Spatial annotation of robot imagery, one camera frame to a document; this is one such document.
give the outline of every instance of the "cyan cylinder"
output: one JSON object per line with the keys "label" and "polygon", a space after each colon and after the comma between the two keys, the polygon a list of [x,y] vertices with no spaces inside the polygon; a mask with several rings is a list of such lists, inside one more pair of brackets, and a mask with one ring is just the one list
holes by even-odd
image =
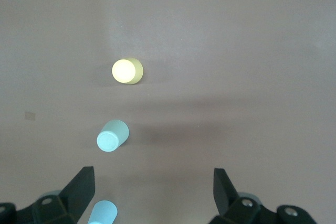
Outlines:
{"label": "cyan cylinder", "polygon": [[97,137],[98,147],[105,152],[112,152],[128,138],[128,126],[120,120],[111,120],[101,130]]}
{"label": "cyan cylinder", "polygon": [[108,200],[95,204],[88,224],[112,224],[117,216],[117,207]]}

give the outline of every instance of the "gray floor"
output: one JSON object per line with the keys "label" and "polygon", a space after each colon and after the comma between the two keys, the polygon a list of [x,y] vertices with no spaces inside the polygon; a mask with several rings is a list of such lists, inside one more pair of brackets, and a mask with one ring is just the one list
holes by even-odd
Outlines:
{"label": "gray floor", "polygon": [[[93,165],[80,224],[103,199],[115,224],[206,224],[221,167],[272,211],[334,223],[335,39],[335,0],[0,0],[0,201]],[[129,56],[132,86],[111,75]],[[105,153],[111,119],[130,137]]]}

